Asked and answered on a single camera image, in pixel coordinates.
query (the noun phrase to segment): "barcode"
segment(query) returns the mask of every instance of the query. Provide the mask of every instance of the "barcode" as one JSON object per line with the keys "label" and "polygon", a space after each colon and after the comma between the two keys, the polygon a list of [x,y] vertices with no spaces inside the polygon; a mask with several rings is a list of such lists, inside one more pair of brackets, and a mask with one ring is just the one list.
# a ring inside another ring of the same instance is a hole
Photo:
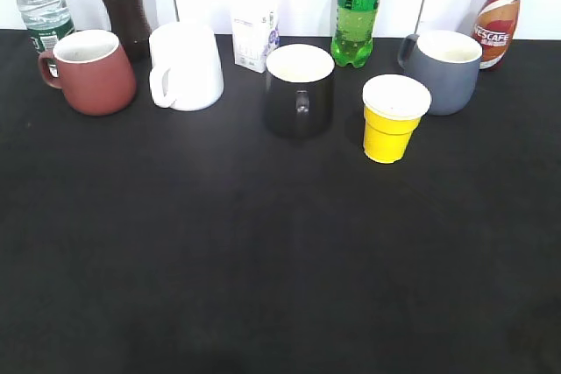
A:
{"label": "barcode", "polygon": [[46,37],[41,37],[41,43],[45,50],[53,50],[56,43],[59,42],[59,38],[56,35],[49,35]]}

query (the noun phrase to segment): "mug handle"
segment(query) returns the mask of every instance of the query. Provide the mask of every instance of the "mug handle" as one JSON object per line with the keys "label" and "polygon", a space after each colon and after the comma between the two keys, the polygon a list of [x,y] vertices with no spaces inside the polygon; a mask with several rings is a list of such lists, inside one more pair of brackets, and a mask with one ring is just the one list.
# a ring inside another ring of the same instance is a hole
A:
{"label": "mug handle", "polygon": [[296,91],[296,114],[298,116],[309,114],[309,95],[305,89]]}
{"label": "mug handle", "polygon": [[177,100],[168,92],[164,92],[164,78],[169,71],[170,66],[157,66],[150,72],[150,90],[152,91],[152,99],[154,103],[162,109],[168,109]]}
{"label": "mug handle", "polygon": [[47,50],[39,55],[37,59],[37,63],[39,65],[39,71],[41,72],[41,76],[43,77],[43,81],[49,86],[57,89],[62,89],[62,85],[60,84],[60,79],[55,78],[53,74],[51,74],[51,68],[49,67],[49,60],[54,60],[53,50]]}
{"label": "mug handle", "polygon": [[419,39],[418,34],[409,34],[401,43],[400,52],[397,55],[397,62],[400,64],[401,68],[405,68],[409,56],[413,52],[413,48]]}

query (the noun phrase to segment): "mug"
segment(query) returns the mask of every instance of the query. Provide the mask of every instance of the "mug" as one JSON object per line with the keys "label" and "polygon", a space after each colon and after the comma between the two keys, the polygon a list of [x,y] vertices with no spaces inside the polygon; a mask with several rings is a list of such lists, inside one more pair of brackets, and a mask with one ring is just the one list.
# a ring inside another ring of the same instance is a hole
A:
{"label": "mug", "polygon": [[429,114],[448,116],[472,99],[483,49],[467,35],[430,31],[408,35],[398,55],[405,75],[421,82],[432,96]]}
{"label": "mug", "polygon": [[308,138],[325,131],[333,113],[335,62],[321,48],[281,47],[266,60],[265,123],[286,138]]}
{"label": "mug", "polygon": [[[58,77],[49,69],[54,60]],[[43,80],[62,89],[68,104],[89,116],[105,116],[124,109],[134,98],[137,83],[119,38],[107,31],[76,32],[41,53]]]}
{"label": "mug", "polygon": [[156,105],[179,111],[206,109],[224,92],[214,32],[196,22],[163,25],[150,37],[150,90]]}

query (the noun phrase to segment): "water bottle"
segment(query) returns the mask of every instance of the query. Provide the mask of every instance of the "water bottle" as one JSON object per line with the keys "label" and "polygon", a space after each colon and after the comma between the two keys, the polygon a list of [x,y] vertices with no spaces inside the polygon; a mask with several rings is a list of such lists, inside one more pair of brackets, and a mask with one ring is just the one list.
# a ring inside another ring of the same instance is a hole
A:
{"label": "water bottle", "polygon": [[337,31],[331,55],[344,67],[363,67],[373,49],[372,32],[380,0],[337,0]]}
{"label": "water bottle", "polygon": [[[18,9],[37,53],[51,50],[75,31],[65,0],[17,0]],[[56,74],[54,63],[51,70]]]}

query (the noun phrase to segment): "red mug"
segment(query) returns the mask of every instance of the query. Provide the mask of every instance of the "red mug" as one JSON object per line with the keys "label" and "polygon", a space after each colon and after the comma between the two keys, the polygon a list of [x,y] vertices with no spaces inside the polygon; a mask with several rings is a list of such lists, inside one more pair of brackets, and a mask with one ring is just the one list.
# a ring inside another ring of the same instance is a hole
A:
{"label": "red mug", "polygon": [[[54,60],[58,77],[51,74]],[[119,38],[112,32],[76,32],[39,56],[45,83],[62,89],[70,106],[89,116],[105,116],[128,106],[137,83]]]}

